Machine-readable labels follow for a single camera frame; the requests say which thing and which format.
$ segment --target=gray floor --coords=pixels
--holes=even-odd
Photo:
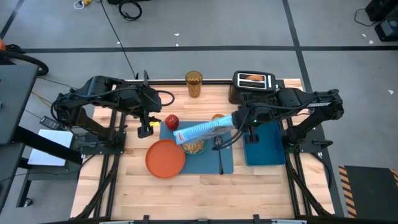
[[[23,48],[119,47],[100,4],[74,10],[75,0],[25,0],[4,40]],[[289,0],[301,46],[397,45],[380,42],[372,27],[354,23],[354,11],[369,0]],[[17,0],[0,1],[0,29]],[[280,0],[152,0],[142,2],[136,22],[123,20],[117,8],[104,4],[125,47],[216,45],[293,46]],[[368,21],[364,12],[358,19]],[[123,53],[32,54],[50,68],[46,78],[80,87],[94,75],[132,79]],[[136,72],[151,79],[183,78],[199,70],[205,78],[231,78],[236,70],[259,70],[278,78],[301,78],[294,51],[128,52]],[[395,146],[398,97],[396,51],[304,52],[314,90],[340,89],[346,113],[325,122],[335,175],[340,164],[398,169]],[[67,87],[37,80],[34,91],[52,101]],[[31,95],[27,110],[40,117],[49,109]],[[21,125],[37,132],[39,119],[24,113]],[[16,177],[0,223],[43,223],[69,217],[76,181],[34,182],[34,204],[16,208],[22,177]]]

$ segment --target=blue placemat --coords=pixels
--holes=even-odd
[[[276,122],[262,124],[256,128],[259,135],[256,144],[243,144],[246,165],[273,166],[285,164],[285,152],[282,145],[279,124]]]
[[[189,128],[204,121],[180,121],[178,129]],[[221,135],[226,141],[231,138],[231,133]],[[160,125],[160,139],[171,139],[175,141],[173,132],[169,131],[164,122]],[[207,148],[198,155],[185,153],[185,165],[180,174],[219,174],[218,151],[211,150],[214,146],[214,139],[207,139]],[[224,174],[234,172],[234,162],[232,157],[232,147],[221,150],[221,160],[223,162]]]

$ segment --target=utensil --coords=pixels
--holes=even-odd
[[[214,145],[219,146],[223,143],[223,137],[221,136],[216,136],[214,138]],[[220,164],[220,175],[224,174],[224,169],[223,169],[223,161],[221,160],[221,149],[218,150],[218,162]]]

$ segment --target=white label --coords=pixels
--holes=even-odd
[[[309,107],[320,107],[320,106],[328,106],[331,102],[324,102],[324,103],[310,103],[307,108]]]

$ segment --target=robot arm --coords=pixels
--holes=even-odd
[[[303,109],[311,109],[313,113],[306,120],[286,130],[284,136],[286,143],[297,144],[315,126],[323,121],[340,119],[344,113],[343,101],[338,90],[304,93],[297,88],[283,88],[256,99],[251,93],[242,93],[241,99],[244,103],[232,114],[233,124],[238,132],[215,149],[230,146],[243,135],[243,131],[249,131],[249,135],[245,136],[246,144],[257,143],[259,136],[252,133],[255,127],[290,118]]]
[[[172,104],[174,96],[171,95],[173,100],[162,105],[158,91],[146,85],[145,81],[144,84],[129,85],[125,80],[97,76],[89,79],[80,89],[71,89],[67,94],[60,93],[52,104],[51,113],[55,120],[65,126],[79,126],[101,138],[109,139],[111,130],[89,118],[83,106],[92,104],[111,108],[139,118],[141,127],[138,128],[138,137],[145,138],[154,132],[149,123],[160,121],[149,117],[149,113],[160,112],[162,106]]]

